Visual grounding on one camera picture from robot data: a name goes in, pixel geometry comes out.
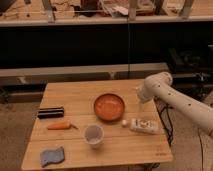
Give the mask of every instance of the black wall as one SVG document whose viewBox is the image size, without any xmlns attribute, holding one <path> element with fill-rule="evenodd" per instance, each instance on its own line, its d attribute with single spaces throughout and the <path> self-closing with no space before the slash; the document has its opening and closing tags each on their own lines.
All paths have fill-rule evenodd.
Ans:
<svg viewBox="0 0 213 171">
<path fill-rule="evenodd" d="M 213 44 L 213 22 L 0 28 L 0 68 L 163 62 Z"/>
</svg>

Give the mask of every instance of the carrot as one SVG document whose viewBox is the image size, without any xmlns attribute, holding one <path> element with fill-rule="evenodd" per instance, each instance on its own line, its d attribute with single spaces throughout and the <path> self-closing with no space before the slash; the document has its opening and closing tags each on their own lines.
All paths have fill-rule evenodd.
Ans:
<svg viewBox="0 0 213 171">
<path fill-rule="evenodd" d="M 48 130 L 60 130 L 60 129 L 69 129 L 71 124 L 67 121 L 65 122 L 57 122 L 47 126 Z"/>
</svg>

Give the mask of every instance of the blue sponge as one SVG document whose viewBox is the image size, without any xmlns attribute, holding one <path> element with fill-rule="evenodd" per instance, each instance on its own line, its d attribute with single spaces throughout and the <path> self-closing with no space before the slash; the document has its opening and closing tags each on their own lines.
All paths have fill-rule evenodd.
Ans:
<svg viewBox="0 0 213 171">
<path fill-rule="evenodd" d="M 49 164 L 58 164 L 64 161 L 64 148 L 60 147 L 56 150 L 44 150 L 40 154 L 41 166 L 46 167 Z"/>
</svg>

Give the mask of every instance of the small white object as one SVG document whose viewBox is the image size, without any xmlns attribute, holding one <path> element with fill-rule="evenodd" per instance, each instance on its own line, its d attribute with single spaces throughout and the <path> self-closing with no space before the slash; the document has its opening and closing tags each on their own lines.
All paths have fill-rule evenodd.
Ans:
<svg viewBox="0 0 213 171">
<path fill-rule="evenodd" d="M 128 121 L 127 121 L 127 120 L 125 120 L 125 119 L 124 119 L 124 120 L 122 120 L 122 126 L 123 126 L 123 127 L 126 127 L 127 125 L 128 125 Z"/>
<path fill-rule="evenodd" d="M 159 133 L 159 126 L 157 121 L 153 120 L 144 120 L 133 118 L 131 120 L 131 127 L 132 131 L 136 132 L 145 132 L 149 134 L 158 134 Z"/>
<path fill-rule="evenodd" d="M 113 7 L 113 9 L 115 11 L 120 12 L 122 15 L 128 15 L 128 13 L 129 13 L 129 10 L 127 8 L 122 7 L 122 6 L 115 6 L 115 7 Z"/>
</svg>

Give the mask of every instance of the wooden table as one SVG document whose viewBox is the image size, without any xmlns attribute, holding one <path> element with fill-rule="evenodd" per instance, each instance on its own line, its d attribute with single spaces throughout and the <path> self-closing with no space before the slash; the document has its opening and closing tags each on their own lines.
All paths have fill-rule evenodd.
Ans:
<svg viewBox="0 0 213 171">
<path fill-rule="evenodd" d="M 48 84 L 40 107 L 63 106 L 65 116 L 59 119 L 36 119 L 22 169 L 42 169 L 40 153 L 45 149 L 56 149 L 60 146 L 64 147 L 65 161 L 49 165 L 46 169 L 171 161 L 172 154 L 154 102 L 141 104 L 136 95 L 136 88 L 142 82 L 142 80 L 114 80 Z M 104 93 L 115 93 L 124 100 L 126 106 L 124 119 L 141 117 L 156 120 L 160 124 L 160 133 L 150 135 L 132 132 L 129 128 L 123 128 L 121 121 L 109 124 L 99 120 L 94 114 L 93 102 Z M 62 120 L 70 121 L 79 130 L 46 129 L 48 124 Z M 102 147 L 98 150 L 91 149 L 82 136 L 85 127 L 92 123 L 101 125 L 105 132 Z"/>
</svg>

